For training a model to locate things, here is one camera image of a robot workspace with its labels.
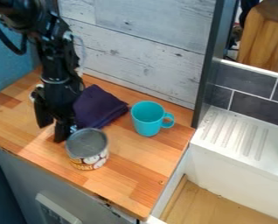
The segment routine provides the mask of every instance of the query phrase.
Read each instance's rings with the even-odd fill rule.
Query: cabinet door
[[[0,224],[25,224],[24,217],[0,168]]]
[[[91,196],[62,180],[0,150],[0,165],[29,224],[42,224],[35,200],[38,193],[63,207],[83,224],[129,224],[135,219],[105,207]]]

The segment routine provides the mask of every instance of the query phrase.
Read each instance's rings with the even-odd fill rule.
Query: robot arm
[[[35,114],[40,128],[56,120],[54,141],[61,142],[68,138],[74,126],[73,103],[84,84],[75,72],[79,58],[73,48],[73,35],[50,3],[51,0],[0,0],[0,21],[22,33],[21,49],[1,31],[0,39],[17,54],[25,52],[27,36],[36,40],[44,87],[32,93]]]

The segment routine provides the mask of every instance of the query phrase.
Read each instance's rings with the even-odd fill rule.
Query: white cabinet
[[[92,196],[0,150],[0,165],[28,224],[42,224],[38,193],[77,217],[83,224],[130,224],[131,218]]]

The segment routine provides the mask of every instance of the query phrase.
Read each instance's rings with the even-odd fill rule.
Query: can lid
[[[97,129],[80,129],[68,137],[66,150],[71,158],[88,158],[100,154],[108,145],[107,136]]]

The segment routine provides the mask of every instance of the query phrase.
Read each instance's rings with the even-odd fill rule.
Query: blue wall
[[[20,44],[21,36],[7,28],[3,28],[6,35],[16,43]],[[10,85],[12,82],[29,73],[35,66],[31,56],[30,46],[28,45],[28,53],[23,56],[16,55],[9,50],[0,41],[0,90]]]

